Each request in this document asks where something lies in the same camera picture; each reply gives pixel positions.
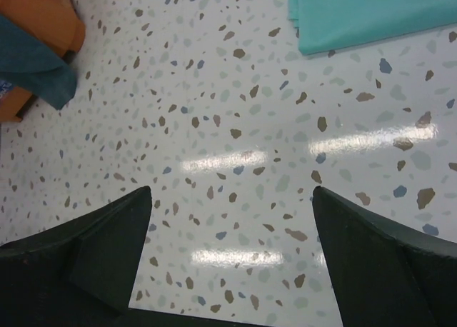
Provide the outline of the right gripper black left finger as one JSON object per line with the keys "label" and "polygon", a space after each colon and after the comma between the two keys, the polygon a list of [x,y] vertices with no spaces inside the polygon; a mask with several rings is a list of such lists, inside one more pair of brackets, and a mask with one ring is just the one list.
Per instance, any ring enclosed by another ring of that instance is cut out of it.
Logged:
{"label": "right gripper black left finger", "polygon": [[142,186],[1,246],[1,325],[115,326],[129,310],[151,210]]}

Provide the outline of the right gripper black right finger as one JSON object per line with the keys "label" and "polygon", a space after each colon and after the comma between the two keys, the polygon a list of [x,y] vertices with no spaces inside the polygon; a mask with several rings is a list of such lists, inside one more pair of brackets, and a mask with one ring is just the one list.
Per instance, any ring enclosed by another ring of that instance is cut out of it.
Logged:
{"label": "right gripper black right finger", "polygon": [[344,326],[455,326],[456,244],[317,186],[313,214]]}

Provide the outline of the dark teal t-shirt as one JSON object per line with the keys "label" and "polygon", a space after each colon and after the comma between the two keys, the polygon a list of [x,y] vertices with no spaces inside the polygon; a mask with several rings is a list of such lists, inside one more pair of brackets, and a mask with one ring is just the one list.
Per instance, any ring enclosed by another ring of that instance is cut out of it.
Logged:
{"label": "dark teal t-shirt", "polygon": [[1,79],[30,91],[56,110],[76,93],[74,70],[47,45],[1,16]]}

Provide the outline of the folded turquoise t-shirt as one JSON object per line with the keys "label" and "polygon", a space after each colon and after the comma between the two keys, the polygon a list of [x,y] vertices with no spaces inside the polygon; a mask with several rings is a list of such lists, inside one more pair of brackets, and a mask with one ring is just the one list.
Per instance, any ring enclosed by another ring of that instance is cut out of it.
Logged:
{"label": "folded turquoise t-shirt", "polygon": [[456,22],[456,0],[288,0],[303,55],[378,42]]}

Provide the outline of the orange plastic laundry basket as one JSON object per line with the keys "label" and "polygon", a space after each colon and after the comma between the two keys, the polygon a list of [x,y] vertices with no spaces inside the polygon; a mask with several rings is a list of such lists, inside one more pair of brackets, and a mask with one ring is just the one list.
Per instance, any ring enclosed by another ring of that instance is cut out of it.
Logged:
{"label": "orange plastic laundry basket", "polygon": [[[47,45],[65,62],[65,55],[75,54],[84,43],[86,28],[71,0],[1,0],[1,16]],[[20,122],[19,112],[33,96],[1,79],[1,121]]]}

